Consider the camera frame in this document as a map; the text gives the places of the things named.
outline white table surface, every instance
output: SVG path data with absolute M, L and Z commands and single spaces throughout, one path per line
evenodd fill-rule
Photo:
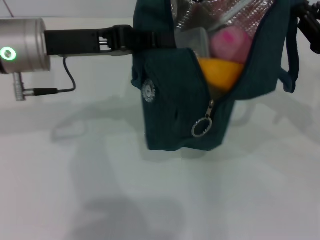
M 45 22 L 84 29 L 132 19 Z M 131 56 L 69 58 L 77 91 L 26 102 L 1 75 L 0 239 L 320 239 L 320 56 L 301 35 L 299 49 L 296 93 L 280 83 L 237 103 L 212 152 L 147 149 Z M 71 85 L 61 58 L 51 72 L 23 76 L 37 88 Z

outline dark green bag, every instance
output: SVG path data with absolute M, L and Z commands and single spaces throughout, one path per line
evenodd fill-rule
M 222 144 L 235 101 L 273 92 L 278 79 L 293 92 L 299 75 L 298 18 L 292 7 L 303 0 L 277 0 L 263 18 L 244 71 L 227 95 L 213 103 L 212 128 L 194 137 L 197 121 L 210 112 L 210 94 L 194 52 L 153 49 L 133 55 L 132 84 L 141 90 L 145 135 L 150 150 L 176 151 L 186 147 L 210 151 Z M 174 32 L 170 0 L 138 0 L 133 27 L 141 31 Z M 287 38 L 290 71 L 282 70 Z

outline silver cylinder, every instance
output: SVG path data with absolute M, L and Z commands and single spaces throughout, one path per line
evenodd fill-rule
M 44 32 L 39 19 L 0 20 L 0 64 L 2 73 L 50 71 Z

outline green indicator light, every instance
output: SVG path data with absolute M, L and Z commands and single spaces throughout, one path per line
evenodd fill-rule
M 7 61 L 13 61 L 17 57 L 17 53 L 11 47 L 4 47 L 0 50 L 0 56 Z

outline black cable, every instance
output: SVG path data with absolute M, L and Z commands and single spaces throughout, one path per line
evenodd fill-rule
M 63 57 L 63 66 L 64 66 L 64 69 L 66 71 L 66 73 L 68 74 L 69 78 L 71 79 L 72 81 L 72 84 L 73 84 L 73 88 L 70 88 L 70 89 L 62 89 L 62 90 L 58 90 L 58 93 L 70 93 L 70 92 L 73 92 L 74 90 L 76 90 L 77 88 L 77 84 L 76 84 L 76 81 L 74 79 L 74 77 L 71 75 L 68 67 L 67 67 L 67 62 L 66 62 L 67 58 L 64 56 Z

